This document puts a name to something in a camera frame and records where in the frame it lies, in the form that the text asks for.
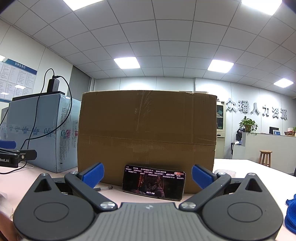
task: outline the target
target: smartphone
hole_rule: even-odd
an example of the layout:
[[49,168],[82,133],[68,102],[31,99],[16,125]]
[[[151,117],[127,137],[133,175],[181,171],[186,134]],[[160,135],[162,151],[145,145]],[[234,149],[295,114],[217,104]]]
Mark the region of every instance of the smartphone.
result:
[[184,193],[185,172],[126,165],[122,190],[154,198],[180,201]]

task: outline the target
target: ceiling light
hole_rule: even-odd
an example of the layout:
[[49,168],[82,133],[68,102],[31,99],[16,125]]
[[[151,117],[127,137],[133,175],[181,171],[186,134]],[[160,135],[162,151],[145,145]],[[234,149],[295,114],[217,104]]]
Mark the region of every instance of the ceiling light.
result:
[[233,65],[234,63],[231,63],[231,62],[213,59],[207,70],[227,73],[232,68]]
[[103,0],[63,0],[73,11]]
[[242,4],[269,15],[277,11],[281,2],[282,0],[242,0]]
[[287,80],[287,79],[281,79],[281,80],[274,83],[274,85],[282,87],[282,88],[286,88],[286,87],[290,86],[291,84],[294,84],[294,83],[290,80]]
[[136,57],[127,57],[127,58],[115,58],[115,63],[121,69],[137,69],[140,68],[139,62]]
[[24,89],[25,86],[22,86],[22,85],[16,85],[15,88]]

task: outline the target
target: desk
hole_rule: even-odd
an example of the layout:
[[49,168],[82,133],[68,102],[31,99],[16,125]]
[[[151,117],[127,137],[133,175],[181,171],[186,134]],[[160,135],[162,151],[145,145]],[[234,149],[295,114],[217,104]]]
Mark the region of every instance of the desk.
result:
[[[249,160],[215,159],[213,170],[215,171],[217,169],[235,171],[237,178],[244,178],[249,172],[256,173],[277,202],[283,212],[283,216],[286,216],[287,206],[285,201],[286,199],[292,199],[296,193],[296,177]],[[0,168],[0,172],[7,172],[10,170],[11,169],[5,167]],[[44,171],[41,168],[34,167],[32,169],[25,169],[8,175],[0,175],[0,191],[8,194],[8,200],[15,209],[39,174],[48,172],[51,177],[62,177],[65,173],[73,170],[75,169],[68,170],[64,173],[51,173]],[[103,183],[98,185],[98,187],[103,186],[107,185]],[[121,187],[118,186],[115,186],[112,190],[102,191],[100,193],[116,202],[118,206],[120,206],[121,202],[169,202],[167,200],[124,193],[122,192]],[[185,194],[183,200],[186,200],[190,196],[190,194]],[[296,241],[296,235],[287,230],[283,224],[276,241]]]

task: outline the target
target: potted plant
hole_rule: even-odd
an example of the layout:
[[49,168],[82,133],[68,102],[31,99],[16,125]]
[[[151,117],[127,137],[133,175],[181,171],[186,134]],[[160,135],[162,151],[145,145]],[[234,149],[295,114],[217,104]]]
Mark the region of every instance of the potted plant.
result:
[[255,132],[258,128],[258,125],[255,123],[255,121],[245,116],[240,122],[239,127],[245,128],[246,132]]

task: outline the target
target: cardboard box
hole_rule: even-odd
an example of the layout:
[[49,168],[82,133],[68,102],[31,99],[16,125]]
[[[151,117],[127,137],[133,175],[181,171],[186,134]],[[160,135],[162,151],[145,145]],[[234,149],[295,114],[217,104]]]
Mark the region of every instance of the cardboard box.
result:
[[96,91],[83,94],[78,170],[103,163],[102,182],[122,185],[124,167],[184,171],[185,193],[196,193],[194,164],[213,169],[216,96],[177,91]]

